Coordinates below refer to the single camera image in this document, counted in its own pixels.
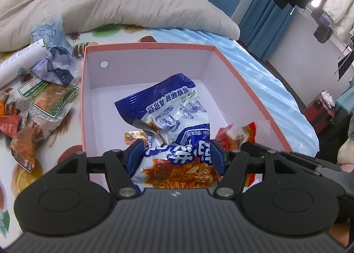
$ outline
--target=blanket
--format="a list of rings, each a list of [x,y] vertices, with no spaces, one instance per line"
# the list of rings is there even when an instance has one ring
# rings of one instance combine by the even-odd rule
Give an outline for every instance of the blanket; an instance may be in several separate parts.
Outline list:
[[[106,24],[187,28],[238,40],[240,30],[207,0],[0,0],[0,52],[31,42],[31,29],[63,18],[66,34]]]

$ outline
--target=red wrapper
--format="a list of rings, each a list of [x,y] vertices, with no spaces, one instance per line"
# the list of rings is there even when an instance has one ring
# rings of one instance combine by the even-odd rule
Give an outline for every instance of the red wrapper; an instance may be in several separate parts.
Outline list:
[[[14,138],[17,133],[18,123],[21,117],[17,114],[0,116],[0,131]]]

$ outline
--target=white jacket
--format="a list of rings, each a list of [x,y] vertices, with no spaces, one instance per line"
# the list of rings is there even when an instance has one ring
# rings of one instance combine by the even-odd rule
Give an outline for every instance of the white jacket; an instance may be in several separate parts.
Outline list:
[[[327,0],[323,11],[332,18],[331,28],[340,39],[354,35],[354,0]]]

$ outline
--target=pink box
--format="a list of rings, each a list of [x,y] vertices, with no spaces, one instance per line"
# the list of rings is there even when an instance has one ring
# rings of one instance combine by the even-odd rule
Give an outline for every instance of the pink box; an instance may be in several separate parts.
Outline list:
[[[124,133],[136,130],[114,103],[183,73],[194,81],[210,119],[211,138],[220,127],[268,120],[256,142],[291,151],[283,133],[247,82],[214,46],[132,43],[86,47],[81,101],[82,140],[87,156],[125,149]]]

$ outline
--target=curtain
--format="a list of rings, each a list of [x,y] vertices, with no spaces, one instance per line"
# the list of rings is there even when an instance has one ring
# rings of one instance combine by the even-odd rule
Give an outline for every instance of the curtain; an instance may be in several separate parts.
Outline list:
[[[290,25],[293,7],[279,8],[273,0],[253,0],[240,23],[240,41],[262,61],[274,52]]]

